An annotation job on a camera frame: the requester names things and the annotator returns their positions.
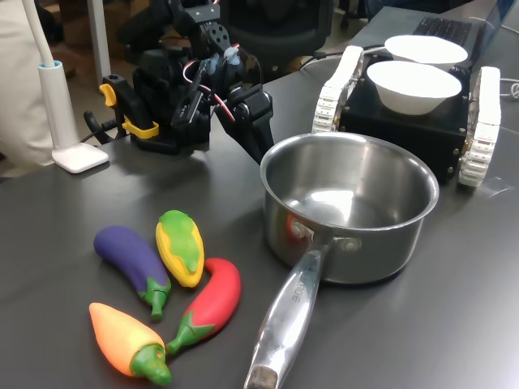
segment stainless steel saucepan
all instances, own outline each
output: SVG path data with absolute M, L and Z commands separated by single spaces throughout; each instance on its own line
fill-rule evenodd
M 277 389 L 307 330 L 322 279 L 365 284 L 400 271 L 438 182 L 416 156 L 347 133 L 299 135 L 260 166 L 267 243 L 294 266 L 259 330 L 246 389 Z

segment robotic arm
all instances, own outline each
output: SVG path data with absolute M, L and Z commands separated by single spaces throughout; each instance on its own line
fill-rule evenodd
M 99 126 L 91 112 L 84 114 L 101 143 L 113 140 L 105 131 L 117 127 L 116 139 L 129 132 L 144 150 L 178 154 L 185 148 L 205 149 L 215 106 L 225 132 L 256 162 L 273 145 L 272 98 L 262 85 L 242 86 L 238 45 L 230 44 L 218 23 L 220 7 L 203 1 L 186 0 L 190 7 L 184 7 L 179 0 L 152 0 L 118 31 L 119 41 L 127 45 L 126 60 L 138 68 L 133 88 L 119 75 L 103 78 L 100 90 L 114 109 L 114 120 Z M 163 45 L 159 38 L 169 26 L 187 36 L 191 47 Z

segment toy vegetable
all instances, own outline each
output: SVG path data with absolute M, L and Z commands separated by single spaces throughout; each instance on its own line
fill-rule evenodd
M 154 330 L 98 302 L 90 304 L 90 317 L 101 351 L 117 370 L 130 377 L 146 377 L 159 385 L 171 382 L 165 365 L 164 341 Z
M 156 236 L 171 274 L 180 285 L 194 288 L 204 270 L 204 245 L 195 222 L 185 213 L 168 211 L 159 219 Z
M 112 225 L 97 233 L 94 249 L 130 279 L 139 296 L 152 306 L 153 320 L 161 320 L 171 283 L 149 244 L 129 228 Z
M 242 291 L 238 269 L 219 258 L 208 259 L 205 266 L 212 273 L 211 280 L 184 312 L 177 337 L 165 346 L 168 354 L 216 333 L 236 309 Z

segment white desk lamp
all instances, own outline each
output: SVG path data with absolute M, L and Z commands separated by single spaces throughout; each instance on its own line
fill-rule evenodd
M 104 164 L 108 161 L 108 154 L 90 144 L 78 142 L 79 137 L 75 128 L 63 64 L 54 61 L 52 57 L 38 19 L 34 0 L 23 0 L 23 3 L 32 35 L 43 61 L 38 66 L 38 70 L 54 146 L 52 151 L 54 162 L 71 173 L 81 173 Z

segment saucepan handle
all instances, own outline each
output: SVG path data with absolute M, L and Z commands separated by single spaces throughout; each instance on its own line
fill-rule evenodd
M 245 389 L 277 389 L 282 384 L 307 331 L 328 248 L 310 242 L 268 309 Z

